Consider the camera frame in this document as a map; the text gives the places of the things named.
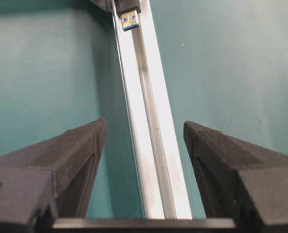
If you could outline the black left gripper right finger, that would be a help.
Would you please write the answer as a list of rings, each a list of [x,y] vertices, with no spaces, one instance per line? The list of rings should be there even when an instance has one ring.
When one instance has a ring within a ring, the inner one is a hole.
[[[288,155],[192,121],[183,136],[207,217],[288,225]]]

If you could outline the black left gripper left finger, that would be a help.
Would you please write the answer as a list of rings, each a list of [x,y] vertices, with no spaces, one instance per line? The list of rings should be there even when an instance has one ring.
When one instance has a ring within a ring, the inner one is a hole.
[[[101,118],[0,156],[0,222],[84,217],[107,127]]]

